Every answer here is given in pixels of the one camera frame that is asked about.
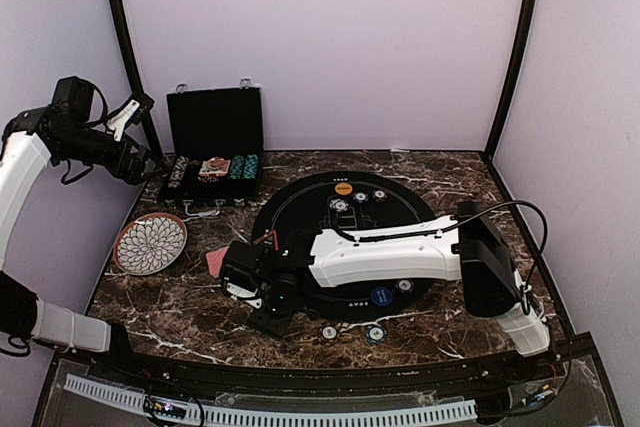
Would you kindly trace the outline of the brown white chip stack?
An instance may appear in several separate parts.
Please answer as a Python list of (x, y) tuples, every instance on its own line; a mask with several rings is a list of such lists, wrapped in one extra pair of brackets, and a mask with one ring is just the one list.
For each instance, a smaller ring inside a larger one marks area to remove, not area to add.
[(319, 330), (320, 338), (326, 343), (335, 343), (339, 337), (338, 330), (333, 325), (325, 325)]

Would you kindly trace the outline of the red playing card deck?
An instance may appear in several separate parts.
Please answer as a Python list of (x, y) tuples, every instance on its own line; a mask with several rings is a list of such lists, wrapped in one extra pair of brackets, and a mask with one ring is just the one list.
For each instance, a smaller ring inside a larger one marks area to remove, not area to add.
[(228, 248), (224, 247), (215, 251), (208, 252), (205, 256), (209, 274), (212, 277), (217, 278), (220, 275), (220, 271), (223, 265), (224, 257)]

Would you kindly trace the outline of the teal blue chip stack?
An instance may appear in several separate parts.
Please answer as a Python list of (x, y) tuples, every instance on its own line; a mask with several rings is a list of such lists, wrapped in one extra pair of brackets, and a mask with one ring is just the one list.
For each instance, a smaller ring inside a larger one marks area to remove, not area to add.
[(365, 340), (369, 345), (380, 345), (387, 339), (387, 331), (379, 325), (370, 325), (365, 332)]

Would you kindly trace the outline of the white blue chip top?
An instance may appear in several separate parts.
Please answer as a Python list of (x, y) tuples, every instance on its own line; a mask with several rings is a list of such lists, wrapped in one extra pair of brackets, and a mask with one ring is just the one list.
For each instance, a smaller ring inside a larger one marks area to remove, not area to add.
[(329, 202), (329, 207), (335, 212), (345, 212), (350, 208), (349, 203), (342, 198), (331, 199)]

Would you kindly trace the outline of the red chip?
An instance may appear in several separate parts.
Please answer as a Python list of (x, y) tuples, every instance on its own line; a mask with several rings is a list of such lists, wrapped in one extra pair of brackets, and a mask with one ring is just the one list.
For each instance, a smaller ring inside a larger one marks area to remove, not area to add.
[(388, 199), (388, 193), (384, 190), (375, 190), (373, 197), (377, 202), (384, 202)]

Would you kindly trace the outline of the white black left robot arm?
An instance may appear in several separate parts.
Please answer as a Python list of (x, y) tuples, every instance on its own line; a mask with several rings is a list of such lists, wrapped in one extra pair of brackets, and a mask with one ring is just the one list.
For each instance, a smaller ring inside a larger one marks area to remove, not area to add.
[[(5, 128), (1, 157), (1, 247), (9, 245), (16, 221), (37, 178), (50, 163), (73, 160), (88, 170), (100, 165), (130, 185), (166, 172), (160, 157), (126, 135), (153, 106), (145, 94), (132, 96), (115, 114), (96, 121), (89, 115), (92, 97), (60, 97), (28, 110)], [(140, 359), (125, 347), (126, 330), (42, 300), (7, 273), (1, 275), (1, 330), (13, 346), (11, 354), (26, 357), (32, 340), (64, 350), (103, 353), (101, 364), (120, 383), (141, 374)]]

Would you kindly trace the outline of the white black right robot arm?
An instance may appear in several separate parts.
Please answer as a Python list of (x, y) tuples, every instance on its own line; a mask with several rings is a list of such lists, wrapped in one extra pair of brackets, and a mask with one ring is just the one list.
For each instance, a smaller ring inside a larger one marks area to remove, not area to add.
[(522, 279), (506, 242), (473, 202), (456, 215), (398, 227), (296, 234), (291, 246), (257, 259), (248, 289), (275, 316), (303, 307), (321, 290), (374, 281), (463, 283), (467, 312), (492, 318), (514, 343), (510, 371), (534, 379), (549, 363), (544, 309)]

